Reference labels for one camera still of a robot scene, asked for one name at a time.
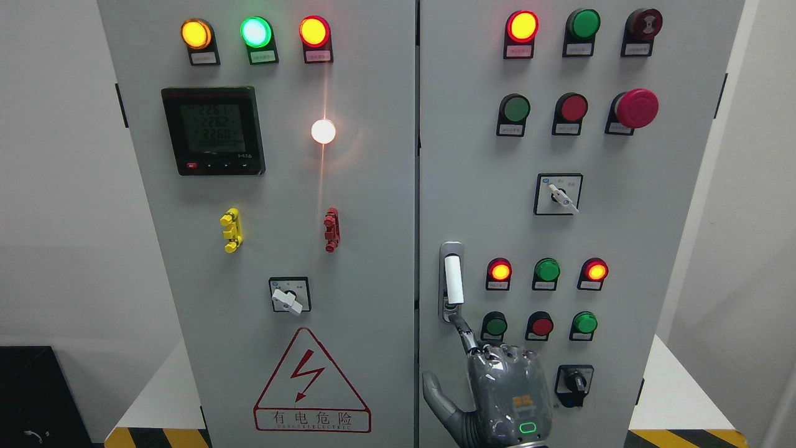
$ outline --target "red indicator light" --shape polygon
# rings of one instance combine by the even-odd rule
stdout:
[[[312,48],[323,47],[331,35],[329,22],[321,16],[309,16],[298,25],[298,35],[304,45]]]
[[[608,276],[608,265],[602,260],[591,261],[583,269],[583,274],[591,281],[602,281]]]
[[[495,281],[506,281],[511,277],[511,263],[505,258],[495,258],[490,263],[489,273]]]
[[[525,44],[537,36],[539,18],[532,11],[519,10],[511,14],[505,29],[513,41]]]

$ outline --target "green led ring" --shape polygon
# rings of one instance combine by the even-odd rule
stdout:
[[[240,36],[246,45],[252,48],[263,48],[271,42],[274,32],[264,18],[251,16],[240,24]]]

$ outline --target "red push button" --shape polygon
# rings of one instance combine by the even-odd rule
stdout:
[[[627,32],[639,41],[651,41],[661,32],[663,16],[661,11],[649,9],[635,10],[627,18]]]
[[[573,93],[561,103],[559,112],[566,121],[578,121],[583,119],[588,109],[586,98]]]
[[[538,336],[547,336],[552,332],[552,320],[549,319],[539,319],[533,323],[531,326],[531,330],[533,334]]]
[[[616,102],[616,118],[631,129],[643,128],[655,120],[657,96],[645,88],[634,88]]]

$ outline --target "illuminated light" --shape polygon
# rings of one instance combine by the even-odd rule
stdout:
[[[329,41],[329,22],[321,16],[309,16],[298,25],[298,35],[307,46],[318,48]]]
[[[511,265],[508,261],[498,258],[490,263],[490,276],[495,281],[505,281],[511,277]]]
[[[182,40],[191,49],[206,49],[213,40],[210,25],[200,18],[190,18],[182,23]]]
[[[586,277],[591,281],[602,281],[608,275],[608,266],[603,261],[593,261],[586,266]]]
[[[252,16],[240,24],[240,36],[252,48],[268,45],[273,35],[271,25],[262,17]]]
[[[520,425],[520,432],[522,434],[533,434],[537,432],[537,425],[534,422],[526,422]]]
[[[312,139],[320,144],[327,144],[334,140],[338,134],[338,130],[334,127],[334,123],[327,119],[318,120],[312,124],[310,129]]]
[[[509,22],[506,24],[506,31],[509,37],[521,44],[533,40],[539,30],[539,18],[536,14],[527,10],[520,10],[511,14]]]

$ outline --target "emergency stop button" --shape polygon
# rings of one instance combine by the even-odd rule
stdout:
[[[614,98],[608,114],[605,133],[632,136],[655,120],[659,108],[657,96],[646,88],[634,88]]]

